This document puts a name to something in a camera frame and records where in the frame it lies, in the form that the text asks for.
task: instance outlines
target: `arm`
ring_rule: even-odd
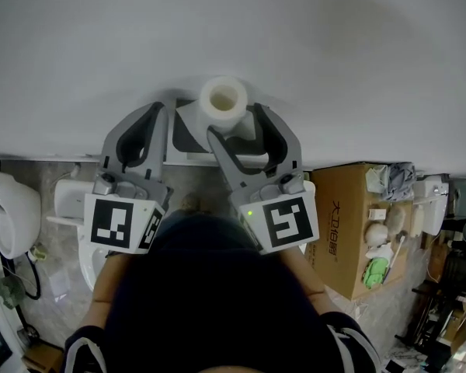
[[[339,308],[333,304],[328,296],[325,284],[298,247],[282,250],[279,254],[282,263],[297,278],[304,289],[305,295],[309,298],[309,301],[319,315],[327,312],[340,312]]]
[[[133,258],[130,254],[117,254],[107,258],[93,288],[92,304],[80,327],[105,327],[117,287]]]

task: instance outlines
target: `black sleeve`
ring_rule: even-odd
[[[327,312],[321,318],[349,350],[354,371],[381,371],[377,351],[354,319],[343,312]]]
[[[102,373],[104,331],[97,326],[82,327],[65,342],[61,373]]]

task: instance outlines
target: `white appliance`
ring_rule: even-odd
[[[61,180],[54,193],[56,217],[47,217],[50,222],[76,227],[78,256],[85,282],[93,291],[96,278],[106,262],[107,250],[100,249],[85,239],[84,210],[85,195],[93,190],[92,182]]]
[[[447,208],[449,184],[443,183],[441,176],[427,176],[412,188],[415,208],[422,210],[421,213],[416,212],[416,216],[423,216],[423,231],[438,235]]]
[[[40,234],[40,195],[0,173],[0,253],[8,260],[26,253]]]

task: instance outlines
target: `cardboard box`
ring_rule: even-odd
[[[461,326],[466,320],[466,297],[463,297],[461,301],[461,308],[455,309],[452,312],[452,316],[447,323],[445,332],[442,334],[442,338],[454,342],[457,333],[460,331]]]
[[[372,223],[371,208],[388,209],[390,202],[379,201],[378,194],[367,192],[366,171],[370,164],[356,164],[315,170],[311,181],[316,185],[319,240],[308,244],[305,256],[321,279],[349,300],[361,298],[382,286],[400,280],[407,267],[407,241],[385,284],[368,289],[362,282],[370,260],[364,233]],[[412,202],[394,203],[405,209],[404,230],[411,230]]]
[[[33,345],[23,356],[25,366],[40,373],[58,373],[63,360],[61,350],[43,343]]]
[[[421,248],[428,250],[430,247],[432,247],[434,242],[438,245],[443,245],[444,243],[447,244],[447,240],[454,237],[454,232],[452,232],[452,235],[450,235],[450,232],[452,231],[444,231],[443,229],[440,230],[438,235],[431,235],[429,233],[422,232]]]
[[[466,343],[466,324],[461,326],[450,344],[450,353],[454,355]]]
[[[446,243],[441,245],[436,243],[433,245],[432,253],[428,262],[429,274],[426,274],[429,281],[434,280],[440,282],[443,273],[443,266],[445,265],[445,260],[447,259],[449,252],[450,249]]]

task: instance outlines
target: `white toilet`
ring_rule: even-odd
[[[107,251],[98,249],[85,240],[84,211],[85,194],[91,193],[92,182],[60,180],[55,187],[54,206],[56,217],[48,221],[76,227],[78,233],[79,265],[85,282],[93,291],[96,278],[106,261]]]
[[[0,253],[8,260],[27,253],[40,234],[40,195],[0,173]]]

